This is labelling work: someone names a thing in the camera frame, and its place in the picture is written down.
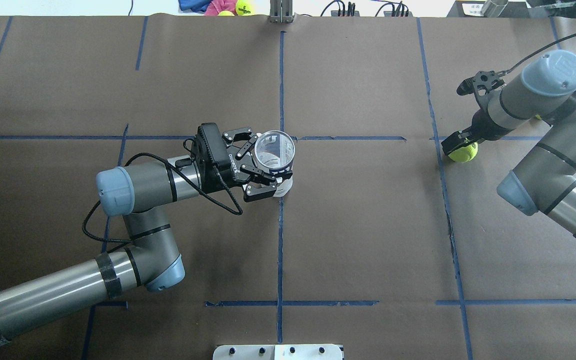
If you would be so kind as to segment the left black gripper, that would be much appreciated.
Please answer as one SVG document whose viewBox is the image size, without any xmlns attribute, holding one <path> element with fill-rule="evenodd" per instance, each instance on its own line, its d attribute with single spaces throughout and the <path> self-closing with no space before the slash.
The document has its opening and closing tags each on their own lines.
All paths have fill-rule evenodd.
<svg viewBox="0 0 576 360">
<path fill-rule="evenodd" d="M 278 179 L 254 165 L 240 161 L 253 150 L 261 133 L 251 128 L 238 128 L 222 132 L 214 122 L 202 123 L 194 137 L 192 157 L 197 163 L 201 189 L 206 194 L 242 187 L 245 176 L 250 176 L 243 186 L 243 201 L 251 203 L 272 198 L 278 189 Z"/>
</svg>

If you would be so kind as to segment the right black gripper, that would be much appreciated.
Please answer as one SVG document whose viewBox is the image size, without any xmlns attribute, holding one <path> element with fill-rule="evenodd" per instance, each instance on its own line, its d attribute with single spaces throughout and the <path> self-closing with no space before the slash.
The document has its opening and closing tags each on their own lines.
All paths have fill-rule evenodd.
<svg viewBox="0 0 576 360">
<path fill-rule="evenodd" d="M 479 109 L 471 118 L 470 131 L 458 130 L 441 141 L 444 155 L 469 146 L 473 142 L 498 141 L 506 135 L 506 128 L 496 124 L 486 111 Z"/>
</svg>

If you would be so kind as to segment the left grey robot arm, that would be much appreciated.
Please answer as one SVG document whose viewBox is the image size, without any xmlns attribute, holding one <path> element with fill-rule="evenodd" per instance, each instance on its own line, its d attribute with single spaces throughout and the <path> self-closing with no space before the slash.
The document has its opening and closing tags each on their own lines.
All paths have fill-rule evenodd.
<svg viewBox="0 0 576 360">
<path fill-rule="evenodd" d="M 0 291 L 0 347 L 80 310 L 144 286 L 160 292 L 185 277 L 164 205 L 240 188 L 245 202 L 272 198 L 293 177 L 295 146 L 281 131 L 249 127 L 222 132 L 202 123 L 189 155 L 169 159 L 140 152 L 124 166 L 96 176 L 98 202 L 108 217 L 121 216 L 128 239 L 94 259 Z"/>
</svg>

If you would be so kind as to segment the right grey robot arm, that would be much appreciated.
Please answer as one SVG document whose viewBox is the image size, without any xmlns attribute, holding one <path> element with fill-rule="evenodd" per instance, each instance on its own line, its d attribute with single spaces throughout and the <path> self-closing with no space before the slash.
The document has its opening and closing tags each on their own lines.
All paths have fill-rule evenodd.
<svg viewBox="0 0 576 360">
<path fill-rule="evenodd" d="M 498 185 L 497 194 L 525 215 L 541 212 L 576 239 L 576 54 L 555 49 L 540 55 L 508 83 L 503 71 L 478 71 L 457 88 L 473 94 L 471 125 L 441 142 L 445 155 L 498 141 L 540 118 L 547 133 Z"/>
</svg>

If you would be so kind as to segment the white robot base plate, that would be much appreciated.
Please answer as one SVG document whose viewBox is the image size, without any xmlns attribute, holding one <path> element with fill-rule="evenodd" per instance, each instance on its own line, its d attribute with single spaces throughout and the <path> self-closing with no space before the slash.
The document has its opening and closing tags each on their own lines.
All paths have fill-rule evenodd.
<svg viewBox="0 0 576 360">
<path fill-rule="evenodd" d="M 218 346 L 213 360 L 344 360 L 343 346 L 314 344 L 231 344 Z"/>
</svg>

